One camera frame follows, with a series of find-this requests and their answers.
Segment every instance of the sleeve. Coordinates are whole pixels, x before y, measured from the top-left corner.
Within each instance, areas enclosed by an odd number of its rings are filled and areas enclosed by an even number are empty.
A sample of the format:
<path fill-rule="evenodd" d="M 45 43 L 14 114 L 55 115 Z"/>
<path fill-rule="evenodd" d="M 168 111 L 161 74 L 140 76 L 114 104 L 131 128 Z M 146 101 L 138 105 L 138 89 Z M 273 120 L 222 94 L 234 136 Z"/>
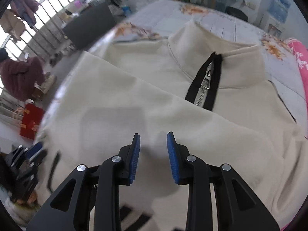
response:
<path fill-rule="evenodd" d="M 29 70 L 30 64 L 24 61 L 12 61 L 7 65 L 7 72 L 9 74 L 26 73 Z"/>

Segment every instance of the red object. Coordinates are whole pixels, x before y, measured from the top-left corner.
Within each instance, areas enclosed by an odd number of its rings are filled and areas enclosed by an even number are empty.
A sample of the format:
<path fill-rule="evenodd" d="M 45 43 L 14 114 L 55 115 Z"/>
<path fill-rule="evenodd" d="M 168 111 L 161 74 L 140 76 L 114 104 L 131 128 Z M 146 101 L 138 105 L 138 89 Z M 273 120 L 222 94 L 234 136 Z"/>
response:
<path fill-rule="evenodd" d="M 41 108 L 38 108 L 33 104 L 26 104 L 19 134 L 23 137 L 34 140 L 44 113 L 44 110 Z"/>

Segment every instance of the zipper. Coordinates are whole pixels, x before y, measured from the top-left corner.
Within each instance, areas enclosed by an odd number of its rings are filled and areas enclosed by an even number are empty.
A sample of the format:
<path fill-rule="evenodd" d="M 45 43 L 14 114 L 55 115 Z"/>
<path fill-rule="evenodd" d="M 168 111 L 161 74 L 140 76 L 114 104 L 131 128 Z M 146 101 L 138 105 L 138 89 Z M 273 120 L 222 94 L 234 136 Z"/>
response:
<path fill-rule="evenodd" d="M 211 77 L 212 77 L 212 74 L 213 74 L 213 68 L 214 68 L 214 65 L 213 65 L 213 61 L 212 61 L 206 69 L 204 79 L 201 83 L 198 95 L 197 95 L 195 103 L 194 103 L 198 107 L 202 107 L 204 102 L 205 102 L 206 95 L 207 95 L 208 90 L 210 89 L 210 85 L 211 85 Z"/>

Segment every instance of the zipper slider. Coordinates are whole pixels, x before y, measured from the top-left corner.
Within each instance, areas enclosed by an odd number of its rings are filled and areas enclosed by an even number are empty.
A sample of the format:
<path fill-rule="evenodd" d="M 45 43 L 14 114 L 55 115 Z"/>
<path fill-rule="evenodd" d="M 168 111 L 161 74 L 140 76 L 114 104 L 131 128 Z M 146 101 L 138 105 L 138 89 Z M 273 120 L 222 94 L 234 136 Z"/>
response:
<path fill-rule="evenodd" d="M 201 83 L 201 87 L 204 89 L 207 89 L 207 90 L 210 89 L 213 67 L 214 67 L 213 62 L 211 62 L 208 68 L 206 69 L 206 74 Z"/>

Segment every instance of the shoe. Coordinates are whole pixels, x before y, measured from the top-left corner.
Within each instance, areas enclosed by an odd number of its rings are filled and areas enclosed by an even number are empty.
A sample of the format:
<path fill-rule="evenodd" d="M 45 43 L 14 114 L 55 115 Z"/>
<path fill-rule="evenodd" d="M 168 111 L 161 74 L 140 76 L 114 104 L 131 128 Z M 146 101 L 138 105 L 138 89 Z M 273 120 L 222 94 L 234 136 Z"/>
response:
<path fill-rule="evenodd" d="M 49 75 L 46 78 L 46 81 L 42 83 L 42 85 L 39 87 L 40 90 L 43 92 L 43 94 L 46 94 L 48 90 L 51 88 L 51 86 L 54 84 L 56 81 L 56 76 L 55 75 Z"/>

